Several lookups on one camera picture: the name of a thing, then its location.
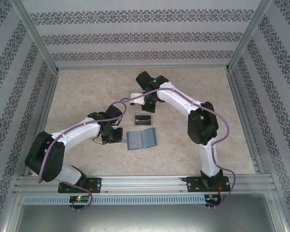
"ventilation slots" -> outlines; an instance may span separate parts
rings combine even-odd
[[[204,204],[204,195],[163,196],[101,196],[93,197],[94,205],[138,205],[138,204]],[[69,196],[28,196],[24,205],[67,205]]]

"black mounting plate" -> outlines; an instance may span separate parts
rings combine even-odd
[[[101,178],[87,177],[83,188],[88,189],[91,193],[100,193],[101,182],[102,182]],[[60,182],[58,187],[58,193],[86,193],[86,192]]]
[[[231,189],[229,178],[227,176],[223,176],[215,185],[211,186],[210,189],[207,189],[202,183],[201,176],[188,176],[182,178],[182,181],[187,183],[188,192],[218,192],[219,185],[221,187],[221,192],[229,192]]]

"black rectangular object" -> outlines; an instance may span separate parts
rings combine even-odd
[[[148,72],[144,71],[140,73],[135,80],[140,85],[140,87],[145,90],[146,86],[151,80],[153,80],[153,78],[148,74]]]
[[[101,136],[102,143],[103,144],[114,144],[114,143],[120,143],[122,140],[122,127],[119,127],[117,129],[113,129],[112,127],[112,134],[111,136]]]
[[[44,157],[45,151],[53,142],[51,134],[45,131],[40,132],[35,138],[30,151],[25,159],[25,164],[32,169],[36,174],[39,174]],[[54,180],[62,169],[63,155],[65,146],[62,142],[55,142],[50,150],[42,174],[42,180],[50,182]]]
[[[201,103],[201,106],[214,111],[210,102]],[[214,114],[198,108],[191,110],[188,115],[188,136],[196,144],[207,145],[208,141],[217,136],[218,122]]]
[[[201,176],[189,176],[189,177],[183,178],[182,180],[187,183],[188,192],[218,192],[219,185],[221,187],[221,192],[229,192],[231,189],[230,183],[229,183],[229,178],[227,176],[223,176],[218,181],[218,183],[211,186],[211,188],[209,190],[202,183]]]
[[[84,189],[88,189],[91,193],[100,193],[102,179],[98,177],[87,177]],[[86,191],[71,187],[63,183],[59,183],[58,193],[86,193]]]
[[[134,117],[136,126],[150,126],[151,125],[151,115],[135,115]]]

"black cable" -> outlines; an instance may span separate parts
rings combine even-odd
[[[126,106],[126,104],[125,103],[122,103],[122,101],[123,100],[129,100],[129,98],[123,98],[123,99],[121,99],[120,101],[116,101],[116,102],[114,102],[114,103],[112,103],[112,105],[115,105],[115,104],[117,104],[117,103],[120,103],[120,104],[123,104],[124,105],[124,107],[125,107],[125,111],[127,110],[127,106]],[[116,123],[116,124],[113,124],[113,123],[110,123],[111,124],[111,126],[118,126],[119,124],[120,124],[120,122],[121,122],[121,120],[122,120],[122,118],[123,117],[121,117],[120,118],[120,120]]]
[[[109,143],[109,141],[106,142],[106,143],[98,143],[98,142],[96,142],[95,139],[97,139],[99,136],[100,136],[100,133],[99,133],[96,137],[94,137],[94,138],[92,139],[92,141],[93,141],[94,143],[97,143],[97,144],[100,144],[100,145],[105,145],[105,144],[108,144],[108,143]]]

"robotic arm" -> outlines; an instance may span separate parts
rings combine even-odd
[[[223,177],[222,170],[216,166],[211,152],[212,145],[217,136],[218,122],[214,114],[199,108],[194,103],[213,111],[212,104],[209,102],[201,103],[190,98],[176,89],[163,76],[158,76],[154,79],[147,72],[143,72],[138,75],[136,81],[144,90],[143,94],[147,94],[130,101],[131,105],[139,103],[142,105],[142,110],[154,113],[156,102],[168,102],[188,118],[188,135],[193,142],[198,144],[201,155],[202,183],[207,189],[216,185]],[[39,174],[43,166],[45,153],[49,150],[42,173],[42,180],[49,182],[56,179],[83,187],[86,175],[74,166],[64,165],[64,154],[83,140],[99,136],[100,134],[104,144],[121,142],[122,128],[117,128],[121,119],[88,123],[93,120],[118,118],[121,115],[122,112],[111,105],[105,112],[89,114],[82,122],[64,131],[52,134],[48,134],[45,131],[39,133],[26,157],[25,164],[35,173]],[[214,158],[217,161],[215,145],[213,148]]]
[[[64,131],[52,134],[42,131],[33,142],[26,157],[25,164],[36,174],[39,174],[46,150],[54,139],[63,134],[63,136],[54,143],[48,154],[42,179],[45,182],[56,179],[82,187],[85,184],[86,175],[74,166],[64,165],[64,154],[85,139],[96,137],[100,134],[104,144],[121,142],[122,128],[117,128],[120,119],[86,124],[93,120],[111,119],[120,115],[122,115],[122,112],[117,107],[111,105],[105,112],[91,113],[83,121]]]
[[[144,90],[144,93],[150,92],[154,89],[160,89],[160,91],[133,100],[131,101],[132,105],[139,103],[142,105],[142,110],[154,113],[156,102],[167,102],[185,115],[186,118],[188,118],[188,135],[193,142],[198,144],[201,155],[202,182],[207,188],[215,185],[223,176],[222,170],[215,165],[211,152],[211,146],[217,136],[217,118],[214,114],[202,110],[193,103],[214,111],[213,105],[208,101],[201,103],[190,98],[175,88],[164,76],[158,76],[154,79],[147,72],[143,72],[138,75],[136,81]],[[163,90],[165,88],[173,89],[173,91]],[[214,157],[217,161],[218,159],[215,145]]]

